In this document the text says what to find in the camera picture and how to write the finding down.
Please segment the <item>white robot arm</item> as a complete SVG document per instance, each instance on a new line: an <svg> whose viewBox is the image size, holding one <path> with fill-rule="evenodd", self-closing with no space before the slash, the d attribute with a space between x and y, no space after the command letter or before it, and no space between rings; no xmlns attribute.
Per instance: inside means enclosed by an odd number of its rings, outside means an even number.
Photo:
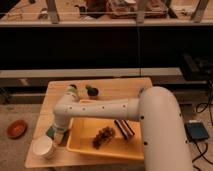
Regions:
<svg viewBox="0 0 213 171"><path fill-rule="evenodd" d="M65 132L74 117L138 121L143 136L145 171L193 171L182 114L166 88L142 90L137 98L80 103L68 90L56 103L53 127Z"/></svg>

